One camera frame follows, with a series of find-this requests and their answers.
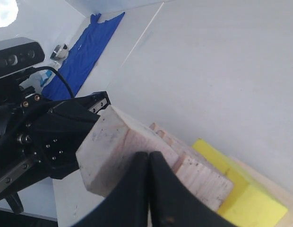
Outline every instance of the yellow sponge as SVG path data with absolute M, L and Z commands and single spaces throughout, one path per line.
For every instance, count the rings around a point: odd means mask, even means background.
M 234 188 L 218 213 L 239 227 L 274 227 L 288 209 L 234 161 L 197 140 L 193 148 L 233 183 Z

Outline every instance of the blue towel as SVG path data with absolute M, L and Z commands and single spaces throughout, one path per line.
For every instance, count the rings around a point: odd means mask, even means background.
M 84 30 L 79 40 L 69 51 L 67 59 L 63 62 L 58 72 L 65 78 L 75 95 L 104 51 L 124 14 L 122 13 L 103 23 L 97 22 L 101 14 L 91 15 L 91 24 Z M 45 86 L 42 95 L 53 101 L 70 98 L 66 86 L 57 76 Z

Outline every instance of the bolt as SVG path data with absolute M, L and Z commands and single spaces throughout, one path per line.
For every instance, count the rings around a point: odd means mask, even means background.
M 23 107 L 28 107 L 29 106 L 29 103 L 27 101 L 24 101 L 23 102 Z
M 10 182 L 11 182 L 11 178 L 7 177 L 6 180 L 5 180 L 5 183 L 10 183 Z
M 35 95 L 35 96 L 34 96 L 34 100 L 35 100 L 35 101 L 39 101 L 40 99 L 41 99 L 41 98 L 40 98 L 38 95 Z

